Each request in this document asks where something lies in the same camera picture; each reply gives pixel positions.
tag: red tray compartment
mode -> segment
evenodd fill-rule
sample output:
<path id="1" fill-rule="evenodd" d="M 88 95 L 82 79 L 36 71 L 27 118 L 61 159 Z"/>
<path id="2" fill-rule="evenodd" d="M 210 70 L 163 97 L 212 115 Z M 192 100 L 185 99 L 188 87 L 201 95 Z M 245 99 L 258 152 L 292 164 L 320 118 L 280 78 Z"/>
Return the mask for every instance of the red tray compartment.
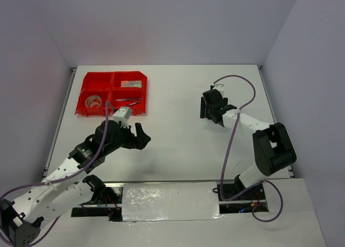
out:
<path id="1" fill-rule="evenodd" d="M 105 102 L 109 100 L 115 108 L 129 106 L 133 115 L 145 114 L 146 92 L 147 77 L 140 71 L 89 72 L 83 80 L 75 113 L 105 116 Z"/>

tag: red storage bin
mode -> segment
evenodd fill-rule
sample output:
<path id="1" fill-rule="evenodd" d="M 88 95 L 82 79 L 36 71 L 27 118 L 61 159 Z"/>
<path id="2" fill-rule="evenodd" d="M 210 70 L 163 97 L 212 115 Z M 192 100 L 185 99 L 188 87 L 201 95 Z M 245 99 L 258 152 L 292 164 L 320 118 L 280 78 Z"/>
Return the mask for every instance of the red storage bin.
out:
<path id="1" fill-rule="evenodd" d="M 88 72 L 82 82 L 76 114 L 105 116 L 105 102 L 129 106 L 133 115 L 146 113 L 147 77 L 140 71 Z"/>

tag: white panel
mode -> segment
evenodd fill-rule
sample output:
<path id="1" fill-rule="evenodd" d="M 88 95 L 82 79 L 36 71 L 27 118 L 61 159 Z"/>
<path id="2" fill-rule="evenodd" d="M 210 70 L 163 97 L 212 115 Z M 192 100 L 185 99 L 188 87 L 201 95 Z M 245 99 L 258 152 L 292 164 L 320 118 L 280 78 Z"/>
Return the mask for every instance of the white panel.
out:
<path id="1" fill-rule="evenodd" d="M 206 220 L 219 218 L 215 182 L 125 184 L 124 221 Z"/>
<path id="2" fill-rule="evenodd" d="M 261 64 L 295 0 L 31 0 L 68 63 Z"/>
<path id="3" fill-rule="evenodd" d="M 82 81 L 91 71 L 140 70 L 148 77 L 146 116 L 132 116 L 130 124 L 142 123 L 152 140 L 144 150 L 118 149 L 94 170 L 104 181 L 219 180 L 231 130 L 200 119 L 200 99 L 217 78 L 240 74 L 256 89 L 255 101 L 243 112 L 273 123 L 267 97 L 255 65 L 158 65 L 158 66 L 79 66 L 65 109 L 52 155 L 50 172 L 85 137 L 93 134 L 103 117 L 74 115 Z M 240 106 L 252 97 L 246 82 L 229 78 L 222 81 L 229 103 Z M 235 136 L 226 170 L 233 179 L 254 162 L 253 142 Z M 281 173 L 289 178 L 286 171 Z"/>
<path id="4" fill-rule="evenodd" d="M 42 246 L 142 247 L 326 247 L 314 211 L 284 212 L 271 223 L 255 221 L 250 213 L 221 219 L 166 222 L 107 222 L 104 217 L 64 215 Z M 269 219 L 270 213 L 260 217 Z"/>
<path id="5" fill-rule="evenodd" d="M 314 210 L 303 179 L 272 180 L 283 197 L 283 212 Z M 264 183 L 264 190 L 269 212 L 278 212 L 280 198 L 277 191 L 268 183 Z"/>

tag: gray wall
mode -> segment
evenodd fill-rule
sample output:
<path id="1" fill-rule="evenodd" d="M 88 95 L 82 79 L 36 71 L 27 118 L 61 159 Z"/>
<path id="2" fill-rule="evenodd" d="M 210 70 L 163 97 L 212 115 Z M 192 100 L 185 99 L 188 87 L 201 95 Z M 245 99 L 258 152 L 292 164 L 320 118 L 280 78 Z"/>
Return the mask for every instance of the gray wall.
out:
<path id="1" fill-rule="evenodd" d="M 0 0 L 0 22 L 0 192 L 4 193 L 39 181 L 70 75 L 28 0 Z"/>
<path id="2" fill-rule="evenodd" d="M 344 63 L 345 0 L 297 0 L 263 68 L 328 246 L 345 243 Z"/>
<path id="3" fill-rule="evenodd" d="M 68 64 L 262 64 L 296 0 L 31 0 Z"/>

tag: black bracket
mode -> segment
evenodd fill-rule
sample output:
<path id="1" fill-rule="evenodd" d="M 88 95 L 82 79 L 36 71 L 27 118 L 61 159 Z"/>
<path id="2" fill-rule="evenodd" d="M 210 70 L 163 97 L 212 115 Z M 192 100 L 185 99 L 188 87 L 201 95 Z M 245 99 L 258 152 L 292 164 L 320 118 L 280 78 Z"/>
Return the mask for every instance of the black bracket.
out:
<path id="1" fill-rule="evenodd" d="M 14 247 L 28 246 L 38 237 L 44 219 L 39 217 L 29 223 L 23 219 L 25 214 L 18 214 L 13 205 L 14 202 L 6 199 L 0 201 L 0 229 Z"/>
<path id="2" fill-rule="evenodd" d="M 253 134 L 255 162 L 262 174 L 270 176 L 276 171 L 293 164 L 296 152 L 290 137 L 282 123 L 275 123 L 269 128 Z"/>
<path id="3" fill-rule="evenodd" d="M 109 197 L 114 203 L 121 202 L 121 196 L 118 196 L 110 187 L 106 187 L 102 180 L 97 176 L 86 176 L 83 179 L 83 183 L 87 183 L 93 192 L 91 203 L 103 203 L 105 197 Z"/>
<path id="4" fill-rule="evenodd" d="M 214 123 L 224 127 L 223 115 L 231 109 L 237 109 L 237 107 L 231 104 L 228 105 L 227 101 L 228 98 L 223 98 L 217 89 L 212 88 L 204 92 L 201 97 L 200 118 L 211 119 Z"/>
<path id="5" fill-rule="evenodd" d="M 88 136 L 83 143 L 77 145 L 74 150 L 70 152 L 68 158 L 75 159 L 79 163 L 79 169 L 85 167 L 96 154 L 101 144 L 104 129 L 105 121 L 96 128 L 93 135 Z M 142 150 L 148 142 L 151 141 L 151 137 L 145 134 L 140 123 L 135 123 L 136 136 L 130 129 L 131 127 L 124 128 L 121 127 L 121 124 L 109 120 L 103 148 L 94 163 L 86 170 L 86 173 L 90 173 L 94 168 L 104 163 L 105 157 L 120 147 Z"/>

